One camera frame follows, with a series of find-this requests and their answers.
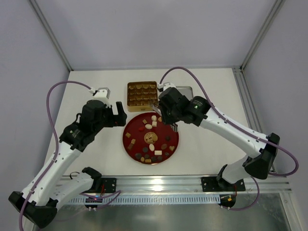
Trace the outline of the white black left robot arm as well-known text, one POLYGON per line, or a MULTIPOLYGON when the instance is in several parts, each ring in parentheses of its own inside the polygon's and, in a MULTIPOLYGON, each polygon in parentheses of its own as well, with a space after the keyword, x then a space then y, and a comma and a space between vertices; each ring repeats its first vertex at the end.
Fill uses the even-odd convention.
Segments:
POLYGON ((118 113, 115 115, 111 106, 100 100, 90 100, 76 115, 75 121, 56 137, 55 151, 40 172, 22 191, 14 191, 9 196, 9 202, 20 213, 20 220, 27 218, 43 229, 69 200, 99 188, 102 175, 91 167, 84 168, 61 187, 56 185, 103 128, 125 126, 127 114, 122 102, 116 102, 116 108, 118 113))

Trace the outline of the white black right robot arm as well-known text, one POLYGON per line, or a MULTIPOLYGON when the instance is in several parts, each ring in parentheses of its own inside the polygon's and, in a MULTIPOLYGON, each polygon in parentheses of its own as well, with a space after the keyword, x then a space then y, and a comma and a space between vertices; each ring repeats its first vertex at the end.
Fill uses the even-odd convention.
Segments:
POLYGON ((255 132, 227 116, 218 115, 207 99, 195 96, 189 100, 175 87, 161 92, 158 101, 151 100, 150 106, 174 131, 177 131, 177 122, 193 124, 220 135, 245 152, 245 157, 225 164, 219 171, 216 181, 223 191, 233 189, 235 183, 247 177, 260 180, 268 177, 277 155, 278 135, 255 132))

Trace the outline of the white round chocolate top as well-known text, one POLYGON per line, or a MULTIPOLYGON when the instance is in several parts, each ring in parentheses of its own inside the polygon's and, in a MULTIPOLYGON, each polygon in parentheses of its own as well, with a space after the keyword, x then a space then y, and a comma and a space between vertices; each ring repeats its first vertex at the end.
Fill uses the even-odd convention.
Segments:
POLYGON ((151 117, 151 119, 152 119, 152 121, 156 121, 156 120, 157 120, 157 117, 156 117, 155 115, 153 115, 153 116, 151 117))

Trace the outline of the gold chocolate tin box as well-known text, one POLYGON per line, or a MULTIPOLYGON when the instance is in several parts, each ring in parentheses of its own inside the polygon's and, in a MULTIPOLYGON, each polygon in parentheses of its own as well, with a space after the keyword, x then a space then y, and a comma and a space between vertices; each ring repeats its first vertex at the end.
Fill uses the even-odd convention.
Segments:
POLYGON ((129 112, 152 111, 151 103, 157 102, 157 82, 139 81, 127 84, 127 109, 129 112))

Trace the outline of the white oval chocolate centre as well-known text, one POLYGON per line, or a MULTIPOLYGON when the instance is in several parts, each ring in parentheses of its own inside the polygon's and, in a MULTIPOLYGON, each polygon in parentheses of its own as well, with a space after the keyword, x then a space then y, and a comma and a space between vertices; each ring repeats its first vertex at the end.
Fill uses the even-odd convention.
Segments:
POLYGON ((149 145, 149 149, 150 149, 151 151, 154 151, 154 150, 155 150, 154 145, 153 145, 153 144, 150 144, 150 145, 149 145))

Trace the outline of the white bar chocolate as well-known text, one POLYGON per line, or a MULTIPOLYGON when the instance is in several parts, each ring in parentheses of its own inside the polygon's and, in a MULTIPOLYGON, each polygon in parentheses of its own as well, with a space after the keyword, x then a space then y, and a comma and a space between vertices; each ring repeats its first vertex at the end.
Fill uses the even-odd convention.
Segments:
POLYGON ((161 150, 155 150, 154 155, 162 155, 162 151, 161 150))

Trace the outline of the silver tin lid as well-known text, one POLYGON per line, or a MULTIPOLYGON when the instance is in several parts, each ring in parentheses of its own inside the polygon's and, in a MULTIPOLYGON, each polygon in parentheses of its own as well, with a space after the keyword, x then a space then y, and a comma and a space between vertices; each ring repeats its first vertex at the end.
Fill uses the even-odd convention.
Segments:
POLYGON ((184 95, 189 101, 194 98, 193 89, 189 86, 177 86, 178 91, 184 95))

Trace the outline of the round red tray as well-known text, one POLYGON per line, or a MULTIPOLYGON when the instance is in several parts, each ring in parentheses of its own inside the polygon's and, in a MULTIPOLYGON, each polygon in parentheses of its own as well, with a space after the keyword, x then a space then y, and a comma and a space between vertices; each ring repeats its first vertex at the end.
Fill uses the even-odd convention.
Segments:
POLYGON ((128 156, 130 156, 133 160, 145 164, 145 165, 156 165, 160 164, 166 160, 168 160, 177 150, 179 146, 180 136, 177 132, 174 132, 172 128, 169 125, 165 125, 163 122, 159 122, 158 118, 160 116, 157 113, 154 112, 147 112, 139 114, 135 117, 133 117, 125 126, 122 136, 122 142, 124 149, 128 156), (147 129, 145 127, 146 124, 144 124, 142 121, 145 119, 147 121, 147 124, 152 125, 152 116, 157 117, 157 126, 153 127, 151 129, 147 129), (144 127, 144 131, 140 132, 139 128, 144 127), (126 137, 126 133, 130 133, 131 136, 129 138, 126 137), (170 136, 171 140, 166 141, 165 137, 170 136), (131 140, 135 139, 136 142, 131 150, 128 149, 129 144, 131 143, 131 140), (161 150, 162 151, 162 161, 156 160, 155 162, 151 161, 151 163, 145 163, 145 161, 141 161, 141 159, 136 159, 135 154, 140 153, 141 157, 144 157, 146 154, 149 155, 149 159, 152 157, 158 158, 160 155, 154 155, 154 151, 151 151, 149 149, 149 145, 153 144, 155 147, 155 150, 161 150), (167 144, 167 148, 162 149, 161 146, 163 144, 167 144), (170 146, 174 146, 174 151, 171 151, 169 149, 170 146), (148 152, 144 153, 142 149, 146 147, 148 148, 148 152))

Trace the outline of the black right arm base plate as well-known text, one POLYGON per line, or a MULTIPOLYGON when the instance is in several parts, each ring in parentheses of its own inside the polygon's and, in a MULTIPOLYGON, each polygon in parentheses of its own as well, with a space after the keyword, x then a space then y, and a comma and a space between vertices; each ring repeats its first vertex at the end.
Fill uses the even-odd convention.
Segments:
POLYGON ((217 180, 216 176, 201 177, 203 192, 244 192, 246 190, 244 180, 236 183, 228 183, 224 179, 217 180))

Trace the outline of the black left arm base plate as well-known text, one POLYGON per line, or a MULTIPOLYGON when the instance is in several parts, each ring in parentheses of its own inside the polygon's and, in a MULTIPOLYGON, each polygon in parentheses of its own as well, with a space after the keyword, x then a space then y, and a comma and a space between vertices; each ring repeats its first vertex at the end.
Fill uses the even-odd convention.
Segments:
POLYGON ((95 188, 96 193, 114 193, 116 191, 116 178, 100 178, 95 188))

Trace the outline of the aluminium mounting rail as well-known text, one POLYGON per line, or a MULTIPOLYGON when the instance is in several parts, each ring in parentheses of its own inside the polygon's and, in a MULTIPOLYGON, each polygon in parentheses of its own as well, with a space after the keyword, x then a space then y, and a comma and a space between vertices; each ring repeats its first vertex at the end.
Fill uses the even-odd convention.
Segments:
MULTIPOLYGON (((203 193, 201 177, 210 175, 112 176, 116 189, 125 193, 203 193)), ((288 178, 269 176, 266 180, 244 179, 246 190, 238 193, 290 193, 288 178)))

